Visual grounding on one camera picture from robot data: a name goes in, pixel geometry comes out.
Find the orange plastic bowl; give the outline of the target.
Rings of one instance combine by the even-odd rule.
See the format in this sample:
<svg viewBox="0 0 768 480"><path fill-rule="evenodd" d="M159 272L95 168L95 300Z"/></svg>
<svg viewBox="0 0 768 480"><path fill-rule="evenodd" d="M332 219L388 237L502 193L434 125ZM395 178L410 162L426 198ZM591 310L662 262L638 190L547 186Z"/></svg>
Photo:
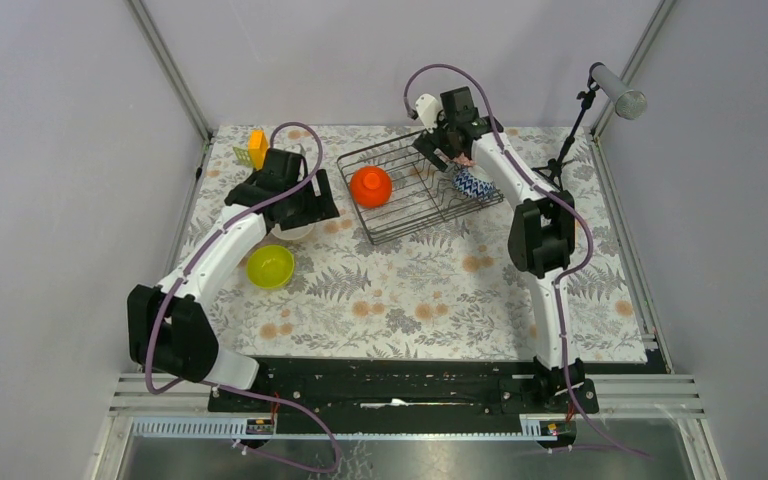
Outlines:
<svg viewBox="0 0 768 480"><path fill-rule="evenodd" d="M382 168L365 166L351 176L349 191L359 206L378 208L389 202L393 183L390 175Z"/></svg>

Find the yellow plastic bowl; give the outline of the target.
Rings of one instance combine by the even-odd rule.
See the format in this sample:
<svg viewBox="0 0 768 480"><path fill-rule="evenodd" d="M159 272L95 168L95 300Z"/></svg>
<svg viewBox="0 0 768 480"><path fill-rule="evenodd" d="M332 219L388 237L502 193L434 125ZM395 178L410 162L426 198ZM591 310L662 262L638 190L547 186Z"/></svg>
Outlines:
<svg viewBox="0 0 768 480"><path fill-rule="evenodd" d="M246 264L249 281L266 290L284 287L291 280L294 271L294 255L280 245L258 248L249 256Z"/></svg>

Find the wire dish rack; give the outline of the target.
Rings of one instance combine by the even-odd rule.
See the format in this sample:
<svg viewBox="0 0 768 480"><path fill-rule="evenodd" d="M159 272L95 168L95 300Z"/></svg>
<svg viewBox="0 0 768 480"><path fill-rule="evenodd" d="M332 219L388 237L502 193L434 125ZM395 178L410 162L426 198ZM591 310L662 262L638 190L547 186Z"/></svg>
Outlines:
<svg viewBox="0 0 768 480"><path fill-rule="evenodd" d="M388 202L380 207L353 205L367 239L381 245L429 229L484 208L499 204L503 196L493 191L470 198L458 191L456 168L441 172L412 143L419 134L410 132L351 150L337 158L345 184L367 166L383 169L393 185Z"/></svg>

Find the beige ceramic bowl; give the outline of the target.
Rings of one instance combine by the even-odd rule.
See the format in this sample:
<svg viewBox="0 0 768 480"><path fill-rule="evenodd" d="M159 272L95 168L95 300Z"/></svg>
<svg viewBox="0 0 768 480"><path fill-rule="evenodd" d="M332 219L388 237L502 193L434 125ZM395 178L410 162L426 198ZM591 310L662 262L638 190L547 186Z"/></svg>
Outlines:
<svg viewBox="0 0 768 480"><path fill-rule="evenodd" d="M296 242L305 239L314 231L314 229L315 227L313 225L306 225L284 230L280 225L276 225L272 229L271 235L281 241Z"/></svg>

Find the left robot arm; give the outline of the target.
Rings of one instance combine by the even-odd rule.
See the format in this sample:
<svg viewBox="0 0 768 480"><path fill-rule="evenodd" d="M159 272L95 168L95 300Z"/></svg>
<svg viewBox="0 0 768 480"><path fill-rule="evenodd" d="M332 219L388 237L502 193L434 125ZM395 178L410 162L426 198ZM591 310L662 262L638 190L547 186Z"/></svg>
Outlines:
<svg viewBox="0 0 768 480"><path fill-rule="evenodd" d="M146 372L232 388L248 411L269 401L270 385L251 357L220 346L207 308L239 262L275 227L291 230L338 217L328 174L296 152L270 148L264 165L236 185L211 230L153 286L126 300L128 349Z"/></svg>

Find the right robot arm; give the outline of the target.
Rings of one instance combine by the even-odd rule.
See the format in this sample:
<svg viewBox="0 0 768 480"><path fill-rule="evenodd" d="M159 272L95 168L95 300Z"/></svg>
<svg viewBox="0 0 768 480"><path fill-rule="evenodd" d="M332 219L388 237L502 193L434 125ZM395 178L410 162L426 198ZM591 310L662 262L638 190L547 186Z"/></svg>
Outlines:
<svg viewBox="0 0 768 480"><path fill-rule="evenodd" d="M480 115L467 87L438 97L422 94L408 105L423 128L413 147L438 170L458 168L456 187L467 196L499 192L513 210L507 251L526 275L535 317L535 361L544 372L563 367L567 301L560 276L575 250L571 196L527 166L492 116Z"/></svg>

